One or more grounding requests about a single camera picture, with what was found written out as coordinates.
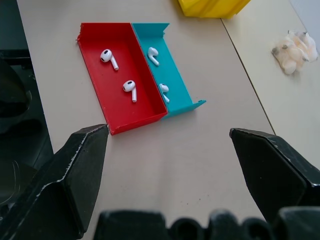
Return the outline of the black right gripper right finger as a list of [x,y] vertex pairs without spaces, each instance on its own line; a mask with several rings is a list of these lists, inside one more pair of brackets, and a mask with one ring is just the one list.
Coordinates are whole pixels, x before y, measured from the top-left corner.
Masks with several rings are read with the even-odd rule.
[[246,186],[267,222],[285,207],[320,205],[320,171],[283,138],[231,128]]

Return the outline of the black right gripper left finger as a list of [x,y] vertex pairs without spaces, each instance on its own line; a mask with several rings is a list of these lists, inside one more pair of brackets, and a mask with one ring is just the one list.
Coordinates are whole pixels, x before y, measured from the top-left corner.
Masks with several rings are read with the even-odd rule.
[[98,124],[70,135],[0,224],[2,240],[79,240],[97,201],[108,140]]

